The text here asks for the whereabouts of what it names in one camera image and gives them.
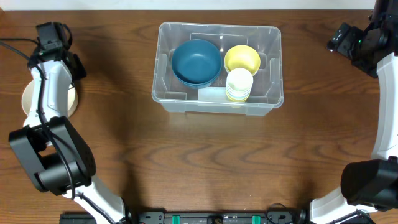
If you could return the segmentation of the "large cream bowl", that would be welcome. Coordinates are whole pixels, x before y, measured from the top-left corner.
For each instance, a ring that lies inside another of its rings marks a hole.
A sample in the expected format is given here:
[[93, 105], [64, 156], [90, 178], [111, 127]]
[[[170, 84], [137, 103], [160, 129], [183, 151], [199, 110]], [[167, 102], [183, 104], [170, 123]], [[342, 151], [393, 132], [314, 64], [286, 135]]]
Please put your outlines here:
[[[26, 86], [22, 94], [21, 105], [26, 115], [28, 115], [30, 112], [33, 90], [34, 90], [34, 82], [31, 81]], [[72, 84], [70, 84], [68, 90], [68, 117], [70, 117], [75, 112], [77, 106], [78, 106], [78, 94], [76, 88]]]

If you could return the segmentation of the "small yellow bowl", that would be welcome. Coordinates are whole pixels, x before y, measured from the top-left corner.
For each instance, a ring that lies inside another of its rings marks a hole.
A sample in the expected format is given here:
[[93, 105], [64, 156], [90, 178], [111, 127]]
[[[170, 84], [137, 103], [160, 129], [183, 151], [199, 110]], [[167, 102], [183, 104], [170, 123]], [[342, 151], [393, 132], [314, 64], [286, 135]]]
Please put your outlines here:
[[259, 53], [248, 45], [230, 48], [224, 57], [224, 67], [229, 73], [236, 68], [244, 68], [254, 76], [261, 66]]

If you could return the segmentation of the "dark blue bowl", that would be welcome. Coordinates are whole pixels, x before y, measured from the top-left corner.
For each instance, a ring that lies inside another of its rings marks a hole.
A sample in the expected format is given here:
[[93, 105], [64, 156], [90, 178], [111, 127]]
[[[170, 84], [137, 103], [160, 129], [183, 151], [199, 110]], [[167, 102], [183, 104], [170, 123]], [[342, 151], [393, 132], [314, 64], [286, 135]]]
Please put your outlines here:
[[221, 74], [220, 70], [173, 70], [176, 79], [183, 85], [201, 89], [209, 87]]
[[207, 40], [193, 39], [179, 45], [172, 55], [173, 70], [222, 70], [223, 59], [218, 48]]

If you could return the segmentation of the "cream plastic cup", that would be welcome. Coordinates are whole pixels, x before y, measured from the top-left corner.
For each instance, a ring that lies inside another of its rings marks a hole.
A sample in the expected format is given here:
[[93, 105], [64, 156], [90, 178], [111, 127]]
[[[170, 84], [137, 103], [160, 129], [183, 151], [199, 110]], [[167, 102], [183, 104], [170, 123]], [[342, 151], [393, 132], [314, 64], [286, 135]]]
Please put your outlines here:
[[254, 78], [249, 70], [245, 68], [235, 68], [228, 73], [226, 88], [229, 90], [243, 93], [251, 90]]

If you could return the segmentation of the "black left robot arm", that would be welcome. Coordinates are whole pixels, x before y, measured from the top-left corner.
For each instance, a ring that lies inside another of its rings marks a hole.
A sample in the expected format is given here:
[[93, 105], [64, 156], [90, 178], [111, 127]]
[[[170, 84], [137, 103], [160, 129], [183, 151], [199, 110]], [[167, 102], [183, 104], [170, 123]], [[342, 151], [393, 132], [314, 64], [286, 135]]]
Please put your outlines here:
[[28, 57], [34, 90], [23, 127], [9, 144], [37, 190], [62, 195], [96, 223], [130, 223], [124, 200], [96, 176], [93, 153], [68, 119], [70, 85], [86, 77], [77, 54], [66, 47], [37, 47]]

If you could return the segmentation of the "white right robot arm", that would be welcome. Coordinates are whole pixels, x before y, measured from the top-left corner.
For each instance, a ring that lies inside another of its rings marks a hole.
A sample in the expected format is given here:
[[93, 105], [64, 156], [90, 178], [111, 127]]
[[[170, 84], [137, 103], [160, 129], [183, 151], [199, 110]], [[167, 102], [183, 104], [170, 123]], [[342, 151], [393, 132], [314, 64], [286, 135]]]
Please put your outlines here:
[[376, 1], [368, 21], [365, 29], [343, 23], [326, 47], [377, 81], [370, 155], [347, 164], [339, 186], [313, 199], [300, 223], [372, 223], [371, 213], [397, 209], [397, 1]]

